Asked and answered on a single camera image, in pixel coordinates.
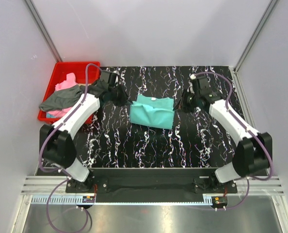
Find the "teal t shirt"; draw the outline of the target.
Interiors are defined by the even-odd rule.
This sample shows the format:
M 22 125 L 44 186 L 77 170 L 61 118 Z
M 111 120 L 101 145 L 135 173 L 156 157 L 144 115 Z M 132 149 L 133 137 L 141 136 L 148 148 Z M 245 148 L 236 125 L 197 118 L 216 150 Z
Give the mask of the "teal t shirt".
M 138 95 L 130 107 L 130 122 L 147 127 L 170 130 L 174 123 L 174 100 L 172 98 Z

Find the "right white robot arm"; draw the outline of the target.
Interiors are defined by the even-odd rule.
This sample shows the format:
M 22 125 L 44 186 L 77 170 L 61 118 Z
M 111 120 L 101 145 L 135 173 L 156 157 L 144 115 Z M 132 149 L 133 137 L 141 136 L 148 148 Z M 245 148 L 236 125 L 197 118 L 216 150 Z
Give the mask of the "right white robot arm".
M 191 113 L 200 108 L 217 120 L 229 133 L 236 144 L 232 161 L 216 169 L 199 187 L 221 192 L 226 184 L 254 177 L 255 173 L 269 169 L 269 178 L 273 175 L 272 137 L 269 133 L 260 133 L 237 114 L 229 104 L 229 98 L 216 92 L 192 93 L 183 90 L 181 100 L 174 110 Z

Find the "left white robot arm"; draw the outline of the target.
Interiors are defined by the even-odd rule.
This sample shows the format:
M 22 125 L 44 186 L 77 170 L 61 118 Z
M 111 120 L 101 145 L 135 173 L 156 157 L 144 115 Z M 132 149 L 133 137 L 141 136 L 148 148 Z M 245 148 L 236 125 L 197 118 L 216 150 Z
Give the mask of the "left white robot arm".
M 77 158 L 73 140 L 89 116 L 109 101 L 117 107 L 132 104 L 118 78 L 97 80 L 86 86 L 84 93 L 66 115 L 52 125 L 41 127 L 39 167 L 43 172 L 46 169 L 42 161 L 47 161 L 63 172 L 67 180 L 74 180 L 82 192 L 89 192 L 93 188 L 93 173 Z

